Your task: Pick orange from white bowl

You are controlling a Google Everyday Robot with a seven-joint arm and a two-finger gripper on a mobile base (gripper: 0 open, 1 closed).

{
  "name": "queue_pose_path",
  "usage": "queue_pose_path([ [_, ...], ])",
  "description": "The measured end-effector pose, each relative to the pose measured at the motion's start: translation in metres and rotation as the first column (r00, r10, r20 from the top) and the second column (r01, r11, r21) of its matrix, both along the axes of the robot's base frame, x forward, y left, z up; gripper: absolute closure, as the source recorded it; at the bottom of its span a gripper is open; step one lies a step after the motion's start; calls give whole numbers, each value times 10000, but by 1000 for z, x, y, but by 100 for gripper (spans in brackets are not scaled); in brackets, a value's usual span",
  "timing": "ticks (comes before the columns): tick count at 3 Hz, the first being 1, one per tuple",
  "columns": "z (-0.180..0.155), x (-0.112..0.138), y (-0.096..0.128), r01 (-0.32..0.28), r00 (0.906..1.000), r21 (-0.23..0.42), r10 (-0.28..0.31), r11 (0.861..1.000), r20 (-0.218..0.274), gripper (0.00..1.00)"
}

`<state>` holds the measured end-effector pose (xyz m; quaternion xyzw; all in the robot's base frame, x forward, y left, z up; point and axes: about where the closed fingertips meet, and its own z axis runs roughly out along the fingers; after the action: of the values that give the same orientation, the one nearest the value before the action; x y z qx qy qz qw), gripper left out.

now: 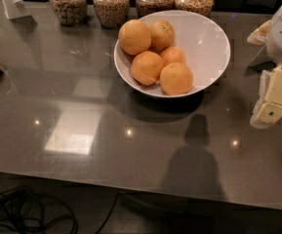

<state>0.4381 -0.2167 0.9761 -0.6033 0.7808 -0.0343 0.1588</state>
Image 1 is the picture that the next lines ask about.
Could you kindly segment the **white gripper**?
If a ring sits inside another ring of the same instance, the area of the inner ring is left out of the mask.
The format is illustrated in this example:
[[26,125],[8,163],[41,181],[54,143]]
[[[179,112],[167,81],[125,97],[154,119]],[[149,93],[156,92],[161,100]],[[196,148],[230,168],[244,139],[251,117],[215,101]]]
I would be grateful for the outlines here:
[[[247,42],[258,46],[266,42],[268,56],[282,62],[282,5],[271,21],[264,22],[248,36]],[[282,118],[282,63],[272,71],[262,72],[259,96],[250,124],[257,129],[267,129]]]

